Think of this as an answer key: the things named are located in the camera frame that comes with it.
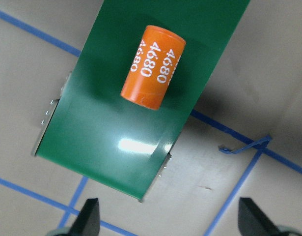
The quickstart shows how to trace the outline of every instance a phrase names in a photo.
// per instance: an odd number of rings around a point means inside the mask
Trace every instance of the beige floor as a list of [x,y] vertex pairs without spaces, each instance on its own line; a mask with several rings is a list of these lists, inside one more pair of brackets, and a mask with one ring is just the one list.
[[[0,0],[0,10],[81,50],[100,9],[96,0]],[[49,102],[77,57],[0,19],[0,179],[68,206],[82,176],[30,156]],[[302,0],[252,0],[195,107],[302,167]],[[190,116],[162,177],[144,203],[89,180],[75,206],[99,197],[101,219],[135,235],[201,236],[255,155]],[[0,235],[45,235],[64,211],[0,182]],[[240,196],[276,223],[302,231],[302,174],[262,155],[212,236],[238,236]],[[71,215],[67,226],[75,215]],[[120,235],[102,227],[100,235]]]

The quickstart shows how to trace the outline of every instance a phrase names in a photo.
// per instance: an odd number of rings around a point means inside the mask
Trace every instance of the black object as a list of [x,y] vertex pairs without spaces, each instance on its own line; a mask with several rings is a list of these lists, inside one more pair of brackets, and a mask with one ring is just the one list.
[[100,232],[98,199],[87,199],[67,234],[57,236],[97,236]]
[[242,236],[302,236],[296,232],[281,232],[251,198],[239,199],[238,228]]

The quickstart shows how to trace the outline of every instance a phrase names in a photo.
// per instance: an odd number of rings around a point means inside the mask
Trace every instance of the green panel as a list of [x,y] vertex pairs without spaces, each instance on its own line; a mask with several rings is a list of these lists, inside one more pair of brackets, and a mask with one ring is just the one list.
[[[141,199],[248,2],[106,0],[37,155]],[[120,96],[147,25],[187,42],[158,111]]]

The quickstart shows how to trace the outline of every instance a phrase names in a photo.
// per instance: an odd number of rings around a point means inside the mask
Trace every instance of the orange cylinder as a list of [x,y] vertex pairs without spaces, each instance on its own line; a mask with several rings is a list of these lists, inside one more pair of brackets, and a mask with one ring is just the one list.
[[157,26],[147,26],[130,67],[121,96],[158,110],[176,70],[185,40]]

